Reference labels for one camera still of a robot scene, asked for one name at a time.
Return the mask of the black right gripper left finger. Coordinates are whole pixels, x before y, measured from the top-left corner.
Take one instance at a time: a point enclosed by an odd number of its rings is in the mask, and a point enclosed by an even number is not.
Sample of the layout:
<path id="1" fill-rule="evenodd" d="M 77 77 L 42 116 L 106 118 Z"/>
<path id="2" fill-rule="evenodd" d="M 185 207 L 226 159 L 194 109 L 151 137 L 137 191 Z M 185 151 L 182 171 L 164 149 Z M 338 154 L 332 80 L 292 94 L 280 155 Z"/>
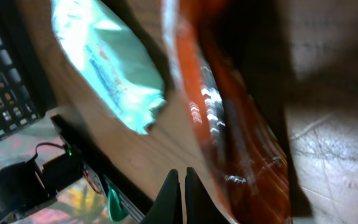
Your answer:
<path id="1" fill-rule="evenodd" d="M 182 224 L 181 189 L 178 171 L 169 171 L 160 192 L 140 224 Z"/>

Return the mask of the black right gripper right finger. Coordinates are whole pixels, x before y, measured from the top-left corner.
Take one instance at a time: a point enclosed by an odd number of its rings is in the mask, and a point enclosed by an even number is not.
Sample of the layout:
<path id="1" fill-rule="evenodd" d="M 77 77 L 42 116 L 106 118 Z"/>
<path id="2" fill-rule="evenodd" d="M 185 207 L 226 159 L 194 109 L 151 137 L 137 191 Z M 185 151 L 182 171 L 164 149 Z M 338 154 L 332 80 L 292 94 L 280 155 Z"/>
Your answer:
<path id="1" fill-rule="evenodd" d="M 229 224 L 192 167 L 186 168 L 185 203 L 187 224 Z"/>

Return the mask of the red chocolate bar wrapper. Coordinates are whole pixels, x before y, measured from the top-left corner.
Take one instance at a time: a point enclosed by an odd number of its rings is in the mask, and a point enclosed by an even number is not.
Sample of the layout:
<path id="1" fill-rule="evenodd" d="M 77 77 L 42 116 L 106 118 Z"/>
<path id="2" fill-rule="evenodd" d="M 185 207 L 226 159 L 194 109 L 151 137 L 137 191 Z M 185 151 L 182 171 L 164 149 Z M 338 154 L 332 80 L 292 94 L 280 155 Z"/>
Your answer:
<path id="1" fill-rule="evenodd" d="M 228 1 L 162 1 L 163 41 L 216 193 L 239 223 L 291 223 L 287 157 L 214 33 Z"/>

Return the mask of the white teal wipes pack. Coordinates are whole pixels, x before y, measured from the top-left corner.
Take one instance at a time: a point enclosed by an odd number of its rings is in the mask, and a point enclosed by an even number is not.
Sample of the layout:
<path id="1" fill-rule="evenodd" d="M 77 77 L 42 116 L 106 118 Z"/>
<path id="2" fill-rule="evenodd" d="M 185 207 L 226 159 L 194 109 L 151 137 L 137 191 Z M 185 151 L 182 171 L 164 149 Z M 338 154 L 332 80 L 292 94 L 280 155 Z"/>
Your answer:
<path id="1" fill-rule="evenodd" d="M 52 0 L 51 9 L 68 60 L 119 121 L 146 135 L 165 84 L 141 41 L 100 0 Z"/>

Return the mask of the grey plastic basket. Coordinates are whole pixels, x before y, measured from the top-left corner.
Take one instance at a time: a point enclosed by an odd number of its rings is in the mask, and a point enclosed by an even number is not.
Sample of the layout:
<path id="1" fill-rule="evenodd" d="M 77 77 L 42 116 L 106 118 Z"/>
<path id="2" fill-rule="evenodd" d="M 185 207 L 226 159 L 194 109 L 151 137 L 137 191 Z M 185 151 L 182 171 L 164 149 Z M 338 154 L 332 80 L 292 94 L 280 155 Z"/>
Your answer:
<path id="1" fill-rule="evenodd" d="M 56 106 L 15 2 L 0 0 L 0 141 Z"/>

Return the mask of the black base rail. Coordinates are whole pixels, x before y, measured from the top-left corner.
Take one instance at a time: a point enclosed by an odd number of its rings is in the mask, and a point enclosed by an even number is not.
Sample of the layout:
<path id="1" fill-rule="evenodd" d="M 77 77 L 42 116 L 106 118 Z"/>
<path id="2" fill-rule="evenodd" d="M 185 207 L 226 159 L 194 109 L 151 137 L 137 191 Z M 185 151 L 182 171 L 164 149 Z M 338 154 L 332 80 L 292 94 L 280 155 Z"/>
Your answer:
<path id="1" fill-rule="evenodd" d="M 57 201 L 59 192 L 82 177 L 104 197 L 110 189 L 115 190 L 119 208 L 141 222 L 153 200 L 61 116 L 51 120 L 64 153 L 43 166 L 37 165 L 33 156 L 0 170 L 0 223 L 13 223 L 46 208 Z"/>

